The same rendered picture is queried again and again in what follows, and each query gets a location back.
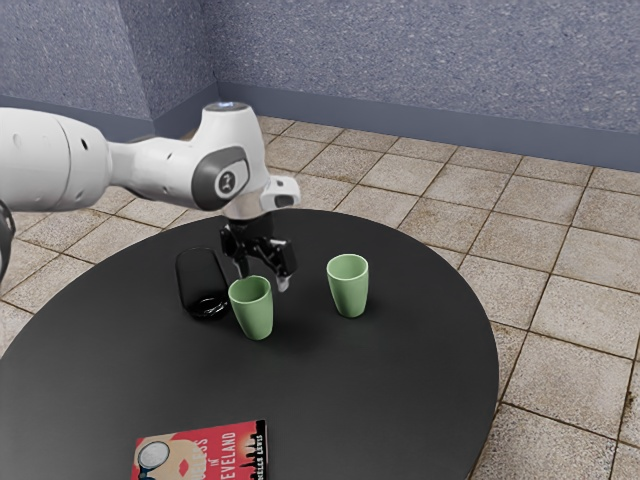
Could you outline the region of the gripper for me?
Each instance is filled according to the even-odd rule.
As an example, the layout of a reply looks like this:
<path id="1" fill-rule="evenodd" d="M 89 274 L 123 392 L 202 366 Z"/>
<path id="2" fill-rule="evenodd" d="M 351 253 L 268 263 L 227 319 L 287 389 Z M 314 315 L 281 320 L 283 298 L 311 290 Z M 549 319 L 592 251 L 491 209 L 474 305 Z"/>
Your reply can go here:
<path id="1" fill-rule="evenodd" d="M 292 242 L 274 239 L 273 233 L 271 213 L 249 220 L 229 220 L 220 230 L 221 247 L 227 257 L 232 257 L 240 279 L 250 275 L 248 256 L 253 256 L 272 270 L 278 291 L 285 292 L 297 270 L 297 260 Z"/>

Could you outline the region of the green cup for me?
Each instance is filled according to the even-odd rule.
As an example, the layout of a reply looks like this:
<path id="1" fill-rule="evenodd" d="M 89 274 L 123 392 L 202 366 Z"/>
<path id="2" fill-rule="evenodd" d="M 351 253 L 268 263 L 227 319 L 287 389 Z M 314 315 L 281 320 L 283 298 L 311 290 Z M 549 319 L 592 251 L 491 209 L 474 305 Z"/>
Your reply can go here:
<path id="1" fill-rule="evenodd" d="M 341 254 L 326 266 L 327 279 L 337 311 L 346 318 L 362 315 L 369 289 L 369 264 L 357 254 Z"/>
<path id="2" fill-rule="evenodd" d="M 234 281 L 228 290 L 234 315 L 245 336 L 259 341 L 273 329 L 273 298 L 270 282 L 252 275 Z"/>

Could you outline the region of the black glossy cup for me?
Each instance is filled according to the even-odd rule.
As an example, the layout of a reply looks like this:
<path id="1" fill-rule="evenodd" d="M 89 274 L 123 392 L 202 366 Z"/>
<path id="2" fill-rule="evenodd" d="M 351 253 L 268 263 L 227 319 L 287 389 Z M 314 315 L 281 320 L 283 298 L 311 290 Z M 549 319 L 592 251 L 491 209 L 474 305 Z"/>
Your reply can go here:
<path id="1" fill-rule="evenodd" d="M 183 308 L 197 320 L 218 320 L 228 311 L 228 283 L 216 253 L 209 248 L 181 252 L 175 271 Z"/>

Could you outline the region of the red book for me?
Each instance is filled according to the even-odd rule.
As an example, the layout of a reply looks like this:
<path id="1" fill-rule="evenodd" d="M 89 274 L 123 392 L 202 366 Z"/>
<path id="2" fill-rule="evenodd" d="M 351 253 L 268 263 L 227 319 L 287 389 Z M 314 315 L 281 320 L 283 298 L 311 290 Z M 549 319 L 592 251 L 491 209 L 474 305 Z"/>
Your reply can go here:
<path id="1" fill-rule="evenodd" d="M 141 438 L 131 480 L 268 480 L 267 423 L 252 420 Z"/>

